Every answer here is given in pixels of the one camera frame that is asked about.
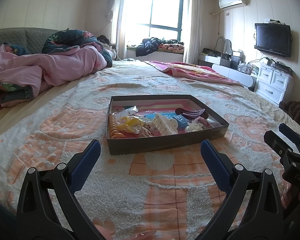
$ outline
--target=television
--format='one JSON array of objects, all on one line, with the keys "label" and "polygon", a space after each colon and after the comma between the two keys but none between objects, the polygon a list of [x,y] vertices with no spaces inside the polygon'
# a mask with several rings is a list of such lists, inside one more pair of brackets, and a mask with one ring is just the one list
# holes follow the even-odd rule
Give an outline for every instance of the television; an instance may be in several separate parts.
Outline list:
[{"label": "television", "polygon": [[256,23],[255,49],[281,57],[291,57],[291,30],[289,25]]}]

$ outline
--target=white dresser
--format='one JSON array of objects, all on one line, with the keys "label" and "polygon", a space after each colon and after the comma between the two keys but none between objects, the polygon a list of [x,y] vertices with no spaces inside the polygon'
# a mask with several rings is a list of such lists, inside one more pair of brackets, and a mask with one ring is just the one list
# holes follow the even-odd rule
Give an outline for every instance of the white dresser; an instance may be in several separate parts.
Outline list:
[{"label": "white dresser", "polygon": [[261,63],[255,93],[276,105],[290,99],[293,77],[276,68]]}]

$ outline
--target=cardboard box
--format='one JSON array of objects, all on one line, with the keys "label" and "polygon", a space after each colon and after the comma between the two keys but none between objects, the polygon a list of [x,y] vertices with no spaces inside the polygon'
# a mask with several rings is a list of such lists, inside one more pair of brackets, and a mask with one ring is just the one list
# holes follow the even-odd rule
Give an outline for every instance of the cardboard box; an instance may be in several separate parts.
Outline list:
[{"label": "cardboard box", "polygon": [[164,149],[182,147],[201,143],[205,139],[214,140],[226,134],[229,123],[216,112],[191,95],[141,95],[141,96],[114,96],[108,106],[108,116],[112,114],[114,106],[142,106],[150,103],[168,102],[174,100],[188,100],[189,106],[195,110],[206,109],[206,112],[221,124],[220,127],[202,131],[179,133],[165,136],[111,139],[109,137],[109,119],[107,118],[107,141],[111,155],[150,152]]}]

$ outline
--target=air conditioner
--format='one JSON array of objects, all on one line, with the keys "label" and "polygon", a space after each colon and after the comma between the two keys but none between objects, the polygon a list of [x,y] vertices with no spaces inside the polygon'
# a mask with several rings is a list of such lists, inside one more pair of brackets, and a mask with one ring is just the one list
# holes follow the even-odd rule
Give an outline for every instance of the air conditioner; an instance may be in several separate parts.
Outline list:
[{"label": "air conditioner", "polygon": [[223,10],[246,6],[247,0],[219,0],[219,6]]}]

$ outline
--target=white claw clip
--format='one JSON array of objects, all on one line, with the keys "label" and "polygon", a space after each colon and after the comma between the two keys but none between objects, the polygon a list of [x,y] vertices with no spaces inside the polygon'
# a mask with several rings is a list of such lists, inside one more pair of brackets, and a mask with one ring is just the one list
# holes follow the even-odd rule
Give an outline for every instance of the white claw clip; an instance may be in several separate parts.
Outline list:
[{"label": "white claw clip", "polygon": [[158,129],[161,135],[177,134],[178,122],[175,119],[168,119],[162,114],[155,114],[152,124]]}]

